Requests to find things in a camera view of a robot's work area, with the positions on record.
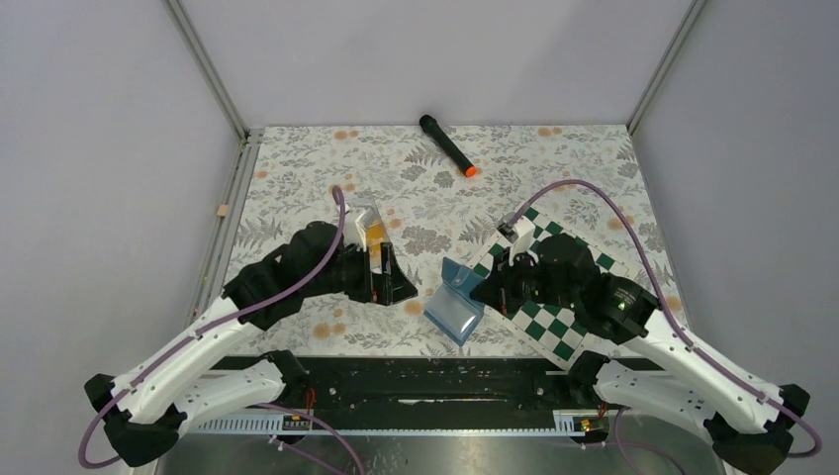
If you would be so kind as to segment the clear box with orange cards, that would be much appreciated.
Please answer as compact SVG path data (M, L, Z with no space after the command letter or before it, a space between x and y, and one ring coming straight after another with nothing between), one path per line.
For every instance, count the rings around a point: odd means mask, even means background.
M387 227L377 204L372 199L350 200L343 213L343 241L367 255L369 269L377 274L390 274L391 263L385 262L382 245L390 243Z

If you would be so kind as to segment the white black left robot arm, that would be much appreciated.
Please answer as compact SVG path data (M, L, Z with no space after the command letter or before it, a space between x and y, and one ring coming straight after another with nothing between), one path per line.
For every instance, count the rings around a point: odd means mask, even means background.
M245 266L207 311L154 356L120 376L97 374L85 393L119 460L140 467L191 429L239 409L301 403L309 376L289 350L212 381L202 376L239 344L297 314L307 298L342 294L392 306L415 297L388 240L350 241L341 227L311 222L263 259Z

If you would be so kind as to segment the blue card holder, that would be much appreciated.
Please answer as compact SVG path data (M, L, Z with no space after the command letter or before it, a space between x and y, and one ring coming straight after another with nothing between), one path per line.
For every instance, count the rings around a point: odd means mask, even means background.
M423 314L458 346L463 346L484 316L485 305L470 293L483 282L472 268L444 257L442 283L434 291Z

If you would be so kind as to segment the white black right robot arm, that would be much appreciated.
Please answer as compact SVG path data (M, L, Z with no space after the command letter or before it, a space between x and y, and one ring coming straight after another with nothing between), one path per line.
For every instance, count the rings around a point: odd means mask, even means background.
M771 474L792 455L792 428L809 403L806 391L763 381L689 331L672 327L656 297L628 278L601 271L573 237L547 237L534 253L505 249L470 296L506 317L526 304L568 310L588 333L627 347L670 375L650 378L586 349L568 372L567 392L577 406L639 410L696 436L746 474Z

